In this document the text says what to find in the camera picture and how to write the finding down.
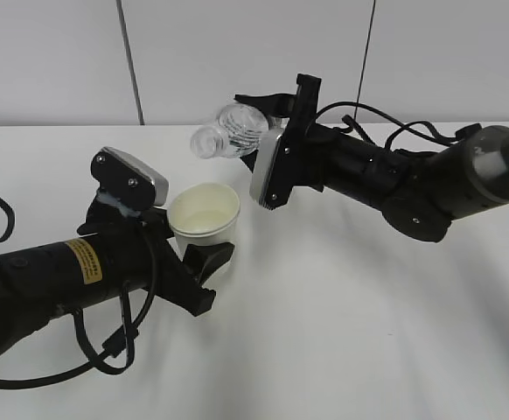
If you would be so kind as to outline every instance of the black cable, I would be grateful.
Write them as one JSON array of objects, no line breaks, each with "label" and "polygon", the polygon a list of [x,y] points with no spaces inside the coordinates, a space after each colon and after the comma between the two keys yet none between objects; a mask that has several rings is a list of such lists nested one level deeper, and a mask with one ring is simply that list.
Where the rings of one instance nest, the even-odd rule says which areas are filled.
[{"label": "black cable", "polygon": [[348,126],[350,127],[351,129],[354,129],[358,134],[359,136],[361,137],[361,139],[364,141],[364,142],[368,142],[370,144],[375,144],[375,142],[371,139],[371,137],[367,134],[367,132],[364,130],[363,127],[361,127],[361,125],[359,125],[359,123],[354,119],[352,118],[351,115],[344,115],[342,117],[342,121]]},{"label": "black cable", "polygon": [[130,311],[129,301],[129,284],[125,282],[121,288],[121,313],[122,313],[122,329],[119,328],[112,334],[107,341],[103,344],[105,350],[108,351],[110,356],[116,357],[119,354],[119,346],[121,339],[124,339],[124,348],[126,351],[126,363],[123,367],[114,367],[109,365],[103,360],[99,359],[99,354],[95,352],[94,347],[86,333],[86,327],[83,320],[83,310],[77,308],[72,312],[73,324],[76,330],[76,338],[80,345],[81,351],[86,355],[89,362],[105,375],[120,375],[123,374],[136,357],[136,349],[134,346],[134,339],[138,335],[138,330],[132,326],[132,312]]},{"label": "black cable", "polygon": [[[369,112],[373,112],[374,114],[390,121],[391,123],[398,125],[401,128],[405,127],[405,125],[407,125],[404,122],[397,120],[393,116],[390,116],[389,114],[387,114],[377,108],[371,107],[369,105],[365,105],[365,103],[357,103],[357,102],[353,102],[353,101],[339,101],[339,102],[331,103],[330,105],[327,105],[326,107],[319,110],[315,114],[315,116],[312,118],[312,120],[309,122],[309,124],[307,125],[305,135],[307,136],[307,133],[309,132],[310,128],[313,126],[314,123],[317,122],[318,118],[320,118],[325,112],[328,112],[331,109],[338,108],[338,107],[356,107],[356,106],[363,108]],[[421,133],[420,131],[417,131],[415,129],[411,129],[408,127],[405,127],[404,130],[414,134],[415,136],[418,136],[425,140],[428,140],[432,143],[440,144],[441,146],[449,147],[449,146],[451,146],[451,143],[454,143],[457,141],[457,139],[455,137],[446,137],[446,136],[441,136],[441,135],[439,138],[434,138],[432,136],[428,136],[426,134]]]},{"label": "black cable", "polygon": [[431,136],[433,136],[435,138],[443,138],[443,136],[439,133],[439,131],[437,131],[436,127],[431,122],[429,122],[429,121],[414,121],[412,123],[409,122],[408,124],[404,124],[403,127],[400,127],[395,132],[393,132],[393,134],[391,134],[385,142],[385,149],[390,151],[395,138],[397,136],[399,136],[403,131],[406,131],[409,127],[411,127],[413,125],[423,125],[426,129],[429,130],[429,132],[431,133]]},{"label": "black cable", "polygon": [[8,203],[6,203],[1,197],[0,197],[0,208],[8,218],[8,225],[6,226],[6,229],[3,232],[2,236],[0,236],[0,243],[2,243],[6,242],[10,238],[13,232],[13,228],[16,225],[16,215],[13,211],[13,208],[11,208],[11,206]]},{"label": "black cable", "polygon": [[[142,324],[143,320],[145,319],[146,315],[150,311],[151,305],[153,303],[153,299],[156,296],[156,287],[157,287],[157,256],[156,251],[154,250],[153,244],[150,241],[150,238],[145,234],[144,231],[140,231],[142,238],[144,239],[146,246],[148,247],[148,250],[150,252],[151,257],[151,281],[150,281],[150,287],[148,289],[148,295],[146,296],[146,299],[143,303],[142,309],[136,316],[136,319],[133,322],[134,328],[137,329],[137,327]],[[107,350],[104,350],[97,356],[97,360],[104,361],[109,357],[109,353]],[[87,363],[84,363],[83,365],[68,370],[66,372],[63,372],[61,374],[53,374],[51,376],[44,376],[42,378],[35,378],[35,379],[24,379],[24,380],[6,380],[6,379],[0,379],[0,389],[3,390],[17,390],[17,389],[34,389],[34,388],[41,388],[46,387],[49,385],[54,385],[57,383],[69,381],[76,376],[80,376],[88,372],[93,368],[93,364],[89,361]]]},{"label": "black cable", "polygon": [[132,50],[130,49],[129,33],[126,28],[126,19],[124,18],[124,10],[122,9],[122,0],[116,0],[116,9],[118,11],[118,20],[121,25],[122,41],[124,42],[124,52],[126,52],[126,61],[129,65],[130,82],[132,83],[134,101],[136,102],[138,122],[140,123],[140,125],[144,125],[142,101],[140,101],[140,92],[138,90],[138,82],[136,81],[136,71],[134,70],[134,60],[132,60]]},{"label": "black cable", "polygon": [[[369,28],[367,29],[367,41],[366,41],[366,49],[363,54],[363,63],[361,64],[361,73],[359,75],[359,85],[358,85],[358,98],[356,102],[359,103],[359,97],[361,96],[361,88],[363,87],[363,78],[366,73],[366,65],[367,65],[367,54],[369,53],[369,44],[371,42],[371,30],[373,29],[373,21],[375,19],[375,6],[377,5],[377,0],[373,0],[373,6],[371,8],[371,17],[369,18]],[[353,121],[358,119],[358,106],[353,111]]]}]

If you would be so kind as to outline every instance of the yellow warning label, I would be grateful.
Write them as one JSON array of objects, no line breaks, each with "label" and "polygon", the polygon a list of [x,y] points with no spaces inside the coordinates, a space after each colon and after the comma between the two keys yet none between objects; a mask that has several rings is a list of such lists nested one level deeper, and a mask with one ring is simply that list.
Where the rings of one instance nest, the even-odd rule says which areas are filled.
[{"label": "yellow warning label", "polygon": [[99,258],[95,250],[85,239],[77,238],[64,242],[75,253],[78,263],[80,263],[83,283],[91,284],[100,282],[103,278]]}]

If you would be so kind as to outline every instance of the black cylinder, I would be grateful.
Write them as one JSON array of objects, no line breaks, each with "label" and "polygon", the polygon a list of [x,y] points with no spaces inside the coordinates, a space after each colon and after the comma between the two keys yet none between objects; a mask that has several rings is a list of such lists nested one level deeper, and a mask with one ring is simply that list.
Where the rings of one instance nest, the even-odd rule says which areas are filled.
[{"label": "black cylinder", "polygon": [[405,177],[408,158],[358,138],[316,125],[312,137],[335,140],[324,147],[324,185],[370,207],[380,208]]},{"label": "black cylinder", "polygon": [[150,267],[150,253],[134,230],[0,255],[0,270],[16,295],[53,305],[58,315],[118,296],[122,282],[129,282],[131,290],[144,287]]},{"label": "black cylinder", "polygon": [[428,158],[417,185],[451,219],[507,204],[509,168],[501,156],[507,142],[507,127],[482,129]]}]

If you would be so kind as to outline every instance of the screw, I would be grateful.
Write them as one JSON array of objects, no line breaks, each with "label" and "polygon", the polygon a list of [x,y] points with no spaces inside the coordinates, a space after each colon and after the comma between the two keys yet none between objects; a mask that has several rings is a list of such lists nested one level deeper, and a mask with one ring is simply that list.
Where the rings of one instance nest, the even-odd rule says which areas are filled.
[{"label": "screw", "polygon": [[10,259],[10,264],[16,269],[23,269],[29,265],[29,262],[21,256],[16,256]]}]

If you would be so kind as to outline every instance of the cup rim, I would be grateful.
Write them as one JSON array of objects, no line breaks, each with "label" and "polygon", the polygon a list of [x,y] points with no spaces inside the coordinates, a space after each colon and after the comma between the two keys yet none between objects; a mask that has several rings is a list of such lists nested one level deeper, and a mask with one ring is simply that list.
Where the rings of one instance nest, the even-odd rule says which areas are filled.
[{"label": "cup rim", "polygon": [[[237,203],[237,208],[235,210],[235,213],[234,213],[233,217],[231,217],[229,222],[226,223],[225,225],[217,228],[216,230],[210,231],[210,232],[193,233],[193,232],[187,232],[185,230],[179,229],[178,227],[175,227],[173,225],[173,223],[171,223],[171,207],[172,207],[173,203],[181,195],[189,192],[191,189],[194,189],[194,188],[197,188],[197,187],[201,187],[201,186],[224,187],[226,190],[228,190],[234,196],[234,200]],[[188,237],[188,238],[203,238],[203,237],[208,237],[208,236],[215,236],[215,235],[223,232],[224,230],[228,229],[230,226],[232,226],[237,221],[237,218],[239,217],[240,211],[241,211],[241,201],[239,199],[239,194],[237,194],[237,192],[231,186],[229,186],[227,184],[221,184],[219,182],[203,182],[201,184],[196,184],[196,185],[193,185],[193,186],[185,189],[177,197],[175,197],[175,199],[173,199],[173,201],[169,204],[169,208],[167,209],[167,221],[169,222],[169,227],[171,228],[171,230],[175,234],[179,234],[179,235],[181,235],[183,237]]]}]

